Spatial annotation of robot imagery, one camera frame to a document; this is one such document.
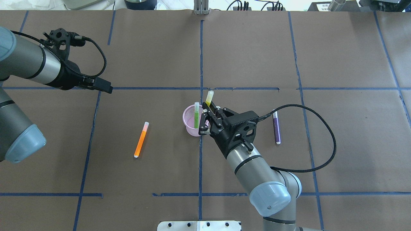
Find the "yellow marker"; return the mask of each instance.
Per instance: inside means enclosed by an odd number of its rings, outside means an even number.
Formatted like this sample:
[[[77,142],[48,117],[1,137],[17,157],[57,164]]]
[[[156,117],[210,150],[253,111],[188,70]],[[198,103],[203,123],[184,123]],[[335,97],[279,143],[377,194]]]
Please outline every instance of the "yellow marker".
[[[210,106],[213,95],[214,95],[213,91],[208,91],[207,98],[205,100],[205,103],[207,104],[207,106]]]
[[[143,130],[141,131],[139,143],[137,144],[136,151],[134,152],[134,158],[137,158],[140,155],[141,147],[143,146],[143,142],[144,142],[145,134],[147,132],[148,125],[149,125],[149,122],[144,123]]]

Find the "white bracket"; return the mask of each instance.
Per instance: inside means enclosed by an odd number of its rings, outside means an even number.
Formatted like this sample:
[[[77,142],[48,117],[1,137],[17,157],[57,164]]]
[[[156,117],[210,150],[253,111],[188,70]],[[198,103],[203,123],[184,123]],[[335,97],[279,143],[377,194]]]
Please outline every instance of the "white bracket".
[[[208,14],[208,0],[194,0],[194,14]]]
[[[160,222],[157,231],[241,231],[237,221]]]

